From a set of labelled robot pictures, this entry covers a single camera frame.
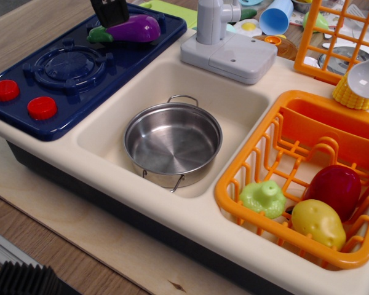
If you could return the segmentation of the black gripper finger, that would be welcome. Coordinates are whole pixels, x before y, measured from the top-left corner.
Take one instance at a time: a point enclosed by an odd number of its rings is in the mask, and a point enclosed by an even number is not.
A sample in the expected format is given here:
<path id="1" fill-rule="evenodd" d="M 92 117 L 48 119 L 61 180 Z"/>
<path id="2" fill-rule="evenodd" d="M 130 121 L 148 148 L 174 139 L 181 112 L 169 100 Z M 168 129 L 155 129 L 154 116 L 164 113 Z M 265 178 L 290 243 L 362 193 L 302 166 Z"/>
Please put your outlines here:
<path id="1" fill-rule="evenodd" d="M 120 25 L 129 20 L 129 10 L 125 0 L 91 0 L 90 3 L 105 28 Z"/>

